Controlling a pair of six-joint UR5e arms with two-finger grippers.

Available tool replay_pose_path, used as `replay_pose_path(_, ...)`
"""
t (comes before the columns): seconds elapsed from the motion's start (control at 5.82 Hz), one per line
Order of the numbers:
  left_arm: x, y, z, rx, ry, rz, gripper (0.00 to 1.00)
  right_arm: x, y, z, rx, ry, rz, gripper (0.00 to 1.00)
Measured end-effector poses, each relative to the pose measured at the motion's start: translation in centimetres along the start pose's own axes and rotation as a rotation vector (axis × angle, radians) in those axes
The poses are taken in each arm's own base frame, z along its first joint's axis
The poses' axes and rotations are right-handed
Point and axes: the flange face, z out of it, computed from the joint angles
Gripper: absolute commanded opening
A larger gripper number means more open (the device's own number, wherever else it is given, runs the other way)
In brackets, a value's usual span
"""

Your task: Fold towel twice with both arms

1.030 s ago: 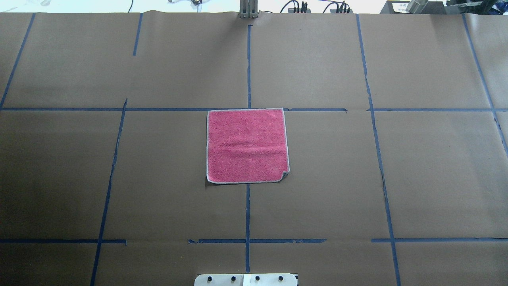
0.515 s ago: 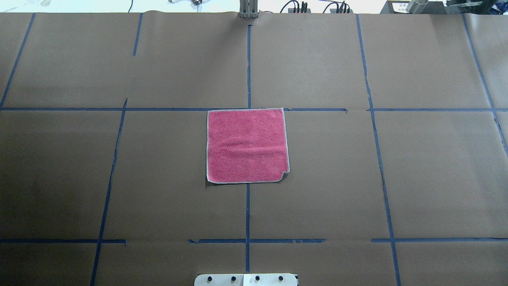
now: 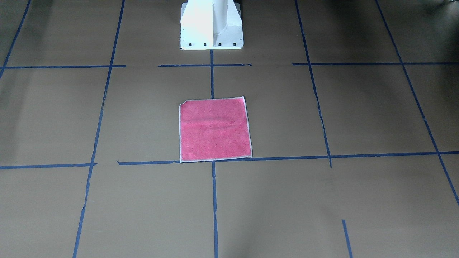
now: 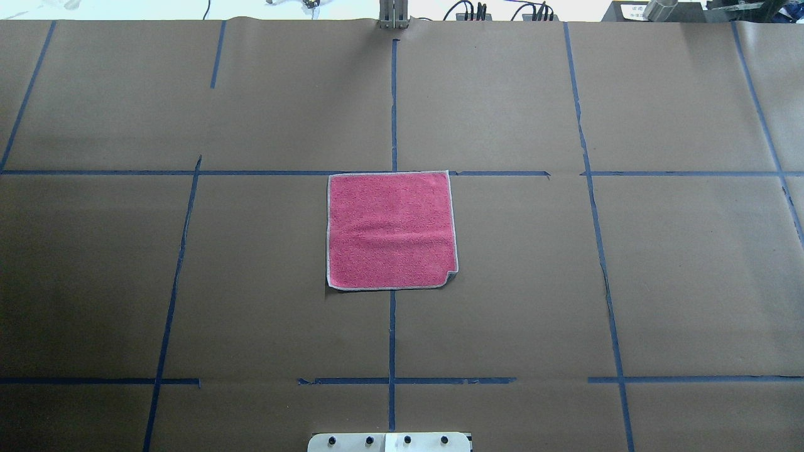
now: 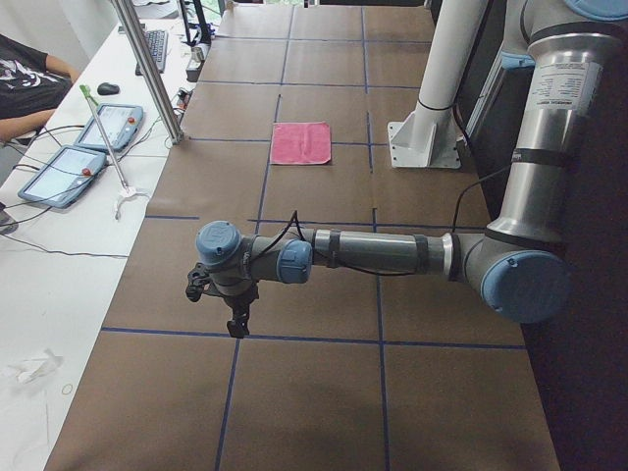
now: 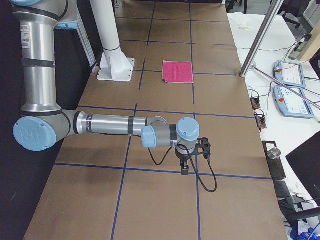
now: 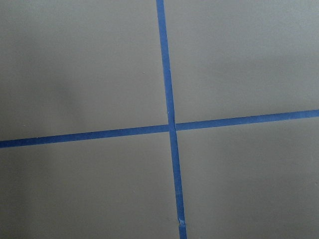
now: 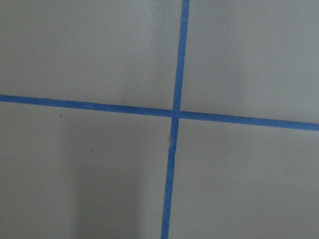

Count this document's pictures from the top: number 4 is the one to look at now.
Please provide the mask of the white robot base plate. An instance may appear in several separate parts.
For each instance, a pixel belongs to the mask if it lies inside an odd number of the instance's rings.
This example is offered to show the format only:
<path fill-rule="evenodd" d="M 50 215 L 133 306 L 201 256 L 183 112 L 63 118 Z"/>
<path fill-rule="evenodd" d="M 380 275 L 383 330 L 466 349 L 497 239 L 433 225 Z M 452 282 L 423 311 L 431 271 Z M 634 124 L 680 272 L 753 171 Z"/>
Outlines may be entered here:
<path fill-rule="evenodd" d="M 473 451 L 462 432 L 378 432 L 314 434 L 307 451 Z"/>

